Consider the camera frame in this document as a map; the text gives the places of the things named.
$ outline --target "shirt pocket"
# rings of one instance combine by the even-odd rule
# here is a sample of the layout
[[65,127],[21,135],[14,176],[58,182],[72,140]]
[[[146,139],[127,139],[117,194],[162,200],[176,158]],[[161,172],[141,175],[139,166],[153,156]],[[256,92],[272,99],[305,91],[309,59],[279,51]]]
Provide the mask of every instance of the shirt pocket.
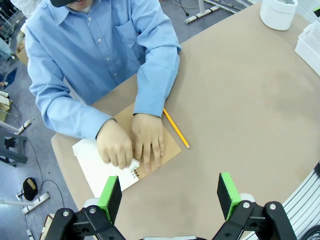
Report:
[[124,48],[129,59],[137,60],[146,52],[145,47],[140,46],[137,43],[138,33],[136,32],[131,19],[124,25],[115,26],[115,29],[124,44]]

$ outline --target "shirt cuff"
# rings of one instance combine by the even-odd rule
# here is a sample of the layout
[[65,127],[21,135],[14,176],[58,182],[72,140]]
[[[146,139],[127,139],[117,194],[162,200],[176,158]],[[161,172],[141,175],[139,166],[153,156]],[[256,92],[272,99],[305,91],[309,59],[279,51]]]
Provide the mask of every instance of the shirt cuff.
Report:
[[94,114],[88,114],[82,121],[82,134],[86,139],[96,140],[97,134],[106,121],[112,119],[108,114],[97,110]]
[[161,118],[165,100],[161,97],[138,94],[135,98],[133,114],[150,114]]

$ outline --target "right hand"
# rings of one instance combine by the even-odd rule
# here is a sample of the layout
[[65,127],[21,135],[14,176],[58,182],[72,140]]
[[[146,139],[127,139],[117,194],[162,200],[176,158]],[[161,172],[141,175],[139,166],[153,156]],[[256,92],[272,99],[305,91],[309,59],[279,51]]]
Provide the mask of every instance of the right hand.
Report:
[[96,144],[105,163],[111,162],[120,169],[130,166],[133,158],[132,142],[115,120],[110,119],[103,124],[96,136]]

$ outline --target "notebook spiral binding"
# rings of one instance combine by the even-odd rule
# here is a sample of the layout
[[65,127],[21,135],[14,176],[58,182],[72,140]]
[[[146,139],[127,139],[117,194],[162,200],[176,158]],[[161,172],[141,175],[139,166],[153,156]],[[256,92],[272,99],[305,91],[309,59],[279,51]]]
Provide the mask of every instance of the notebook spiral binding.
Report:
[[131,172],[133,178],[139,177],[139,174],[138,174],[138,172],[137,172],[137,167],[134,167],[133,169],[131,169],[130,172]]

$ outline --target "yellow pencil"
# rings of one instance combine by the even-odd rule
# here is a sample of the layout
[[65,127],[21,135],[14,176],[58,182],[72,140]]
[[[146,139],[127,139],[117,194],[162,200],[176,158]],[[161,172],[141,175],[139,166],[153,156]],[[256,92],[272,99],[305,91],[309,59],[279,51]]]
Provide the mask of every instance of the yellow pencil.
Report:
[[185,139],[185,137],[182,135],[182,133],[180,132],[179,128],[177,127],[177,125],[174,123],[174,121],[172,120],[172,118],[169,116],[168,112],[163,109],[164,115],[166,116],[166,118],[169,120],[169,122],[171,123],[172,127],[174,128],[174,130],[176,131],[176,133],[179,135],[179,137],[181,138],[182,142],[184,143],[184,145],[190,149],[189,143],[187,142],[187,140]]

